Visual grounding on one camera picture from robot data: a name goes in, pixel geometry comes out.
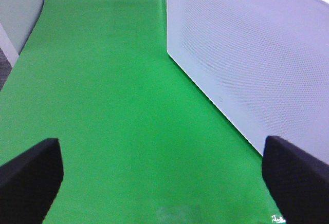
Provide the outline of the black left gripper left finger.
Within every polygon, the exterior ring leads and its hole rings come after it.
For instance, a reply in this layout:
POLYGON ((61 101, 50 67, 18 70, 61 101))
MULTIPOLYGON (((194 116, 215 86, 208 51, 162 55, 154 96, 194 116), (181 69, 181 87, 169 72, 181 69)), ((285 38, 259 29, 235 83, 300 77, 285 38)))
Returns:
POLYGON ((63 177, 57 138, 47 138, 3 164, 1 223, 42 223, 63 177))

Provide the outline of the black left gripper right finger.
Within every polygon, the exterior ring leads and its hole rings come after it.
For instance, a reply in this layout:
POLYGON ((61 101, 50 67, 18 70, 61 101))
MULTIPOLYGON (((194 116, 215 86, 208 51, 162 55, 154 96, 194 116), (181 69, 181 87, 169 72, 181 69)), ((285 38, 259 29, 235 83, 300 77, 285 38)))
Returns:
POLYGON ((328 164, 279 136, 268 136, 261 170, 286 223, 328 223, 328 164))

